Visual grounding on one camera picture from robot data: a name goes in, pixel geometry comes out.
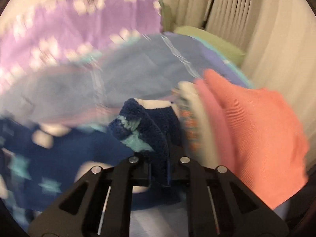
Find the green bed pad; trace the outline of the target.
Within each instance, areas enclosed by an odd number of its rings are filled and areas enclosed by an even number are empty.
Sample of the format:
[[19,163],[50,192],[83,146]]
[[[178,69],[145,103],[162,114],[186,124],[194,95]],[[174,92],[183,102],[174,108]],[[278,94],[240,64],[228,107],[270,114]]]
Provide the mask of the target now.
[[170,31],[176,34],[192,36],[206,42],[220,52],[226,59],[233,62],[238,67],[241,67],[244,61],[245,53],[241,49],[237,48],[235,45],[229,43],[228,41],[213,35],[207,31],[201,30],[192,26],[180,26],[175,27],[172,21],[171,9],[168,5],[163,5],[161,8],[162,16],[162,29]]

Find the blue striped bed sheet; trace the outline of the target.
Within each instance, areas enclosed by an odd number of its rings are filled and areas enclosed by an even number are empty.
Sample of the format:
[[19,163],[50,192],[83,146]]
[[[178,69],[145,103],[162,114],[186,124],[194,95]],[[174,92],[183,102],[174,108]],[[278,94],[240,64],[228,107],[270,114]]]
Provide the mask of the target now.
[[107,124],[128,99],[171,100],[171,91],[180,81],[201,78],[205,69],[233,84],[251,86],[233,63],[205,41],[155,34],[27,74],[1,96],[1,116],[23,125]]

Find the coral folded garment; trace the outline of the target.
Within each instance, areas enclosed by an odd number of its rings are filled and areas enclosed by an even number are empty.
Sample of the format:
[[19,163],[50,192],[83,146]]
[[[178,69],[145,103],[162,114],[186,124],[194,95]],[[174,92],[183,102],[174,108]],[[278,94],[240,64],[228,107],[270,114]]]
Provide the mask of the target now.
[[250,190],[274,209],[304,187],[309,143],[281,94],[234,85],[211,69],[196,88],[209,115],[224,119],[222,164]]

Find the purple floral pillow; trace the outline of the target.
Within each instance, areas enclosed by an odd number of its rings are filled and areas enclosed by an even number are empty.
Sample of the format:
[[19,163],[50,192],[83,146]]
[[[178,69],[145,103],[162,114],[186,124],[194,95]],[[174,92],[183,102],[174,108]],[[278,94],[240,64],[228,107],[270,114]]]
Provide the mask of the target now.
[[161,0],[46,0],[1,34],[1,91],[44,66],[162,31]]

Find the beige curtain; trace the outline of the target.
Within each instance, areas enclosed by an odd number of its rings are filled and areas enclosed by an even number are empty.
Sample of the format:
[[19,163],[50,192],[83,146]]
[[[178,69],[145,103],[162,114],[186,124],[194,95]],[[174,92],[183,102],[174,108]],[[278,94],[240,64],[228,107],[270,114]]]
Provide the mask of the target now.
[[304,125],[315,158],[315,14],[307,0],[170,0],[175,24],[200,27],[245,53],[241,70],[279,91]]

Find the patterned folded garment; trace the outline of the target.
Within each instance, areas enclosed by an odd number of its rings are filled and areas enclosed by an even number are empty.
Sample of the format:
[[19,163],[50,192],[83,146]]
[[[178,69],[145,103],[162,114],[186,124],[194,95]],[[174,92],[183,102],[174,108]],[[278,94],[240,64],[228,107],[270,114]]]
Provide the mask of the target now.
[[185,98],[178,88],[172,90],[172,94],[176,97],[176,104],[179,109],[179,115],[190,151],[198,154],[202,148],[200,141],[199,125],[193,113],[192,106],[187,98]]

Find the navy fleece star garment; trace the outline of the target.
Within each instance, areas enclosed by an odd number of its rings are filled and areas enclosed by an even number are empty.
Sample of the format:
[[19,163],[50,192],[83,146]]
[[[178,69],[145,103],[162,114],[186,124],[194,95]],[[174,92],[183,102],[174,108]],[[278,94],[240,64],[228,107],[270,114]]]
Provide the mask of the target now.
[[44,211],[73,184],[84,164],[115,166],[138,152],[150,161],[153,179],[168,185],[169,144],[181,143],[179,109],[168,101],[129,99],[107,126],[26,127],[2,118],[5,204],[16,222],[27,227],[35,212]]

